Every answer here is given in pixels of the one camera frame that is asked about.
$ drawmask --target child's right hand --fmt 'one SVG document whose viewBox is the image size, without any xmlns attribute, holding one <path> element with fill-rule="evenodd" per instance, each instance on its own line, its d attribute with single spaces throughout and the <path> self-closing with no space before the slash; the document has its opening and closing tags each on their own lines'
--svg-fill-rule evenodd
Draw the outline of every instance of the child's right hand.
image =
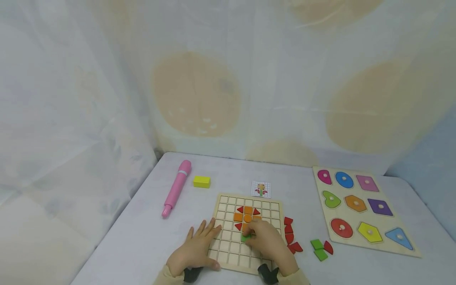
<svg viewBox="0 0 456 285">
<path fill-rule="evenodd" d="M 291 275 L 299 270 L 295 257 L 279 232 L 270 223 L 254 219 L 248 224 L 242 235 L 247 236 L 252 232 L 255 232 L 256 237 L 247 240 L 245 243 L 272 259 L 283 276 Z"/>
</svg>

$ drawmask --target sleeve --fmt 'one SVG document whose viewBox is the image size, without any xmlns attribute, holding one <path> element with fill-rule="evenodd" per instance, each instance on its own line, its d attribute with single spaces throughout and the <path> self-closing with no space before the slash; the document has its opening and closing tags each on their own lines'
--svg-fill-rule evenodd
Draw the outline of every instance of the sleeve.
<svg viewBox="0 0 456 285">
<path fill-rule="evenodd" d="M 184 273 L 179 276 L 172 277 L 170 269 L 167 265 L 158 273 L 157 279 L 153 285 L 182 285 L 184 284 Z"/>
<path fill-rule="evenodd" d="M 310 285 L 309 280 L 307 280 L 307 277 L 301 269 L 287 277 L 282 276 L 279 272 L 279 274 L 277 274 L 277 279 L 279 280 L 280 285 Z"/>
</svg>

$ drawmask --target white curtain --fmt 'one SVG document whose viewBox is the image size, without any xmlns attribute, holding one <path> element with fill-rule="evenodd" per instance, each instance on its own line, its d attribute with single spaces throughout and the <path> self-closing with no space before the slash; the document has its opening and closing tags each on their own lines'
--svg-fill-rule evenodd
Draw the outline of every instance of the white curtain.
<svg viewBox="0 0 456 285">
<path fill-rule="evenodd" d="M 451 0 L 3 0 L 0 283 L 68 284 L 164 151 L 383 174 L 455 101 Z"/>
</svg>

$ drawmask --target child's left hand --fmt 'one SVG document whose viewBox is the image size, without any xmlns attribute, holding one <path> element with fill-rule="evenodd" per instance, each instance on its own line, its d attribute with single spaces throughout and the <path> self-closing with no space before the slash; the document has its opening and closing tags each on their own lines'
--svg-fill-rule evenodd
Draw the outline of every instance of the child's left hand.
<svg viewBox="0 0 456 285">
<path fill-rule="evenodd" d="M 206 220 L 203 220 L 195 235 L 193 235 L 193 227 L 190 228 L 184 244 L 176 249 L 166 262 L 172 276 L 181 275 L 187 267 L 196 268 L 206 266 L 213 270 L 220 270 L 220 264 L 207 257 L 209 245 L 220 230 L 222 230 L 221 225 L 216 228 L 214 228 L 214 225 L 214 218 L 211 219 L 207 227 Z"/>
</svg>

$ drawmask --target child's hand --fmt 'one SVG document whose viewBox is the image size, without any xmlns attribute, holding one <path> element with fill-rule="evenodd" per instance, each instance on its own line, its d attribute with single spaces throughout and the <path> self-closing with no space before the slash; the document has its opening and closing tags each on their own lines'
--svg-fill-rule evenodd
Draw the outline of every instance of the child's hand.
<svg viewBox="0 0 456 285">
<path fill-rule="evenodd" d="M 222 229 L 221 225 L 214 228 L 214 224 L 214 218 L 211 219 L 207 227 L 206 220 L 203 220 L 195 235 L 193 235 L 193 227 L 190 228 L 184 244 L 176 249 L 166 262 L 172 276 L 181 275 L 187 267 L 206 266 L 213 270 L 220 270 L 220 264 L 207 257 L 207 250 L 211 241 Z"/>
<path fill-rule="evenodd" d="M 248 223 L 247 229 L 242 235 L 247 236 L 252 232 L 255 232 L 256 238 L 251 238 L 245 243 L 275 261 L 283 276 L 298 271 L 299 267 L 295 257 L 279 232 L 270 223 L 254 219 Z"/>
</svg>

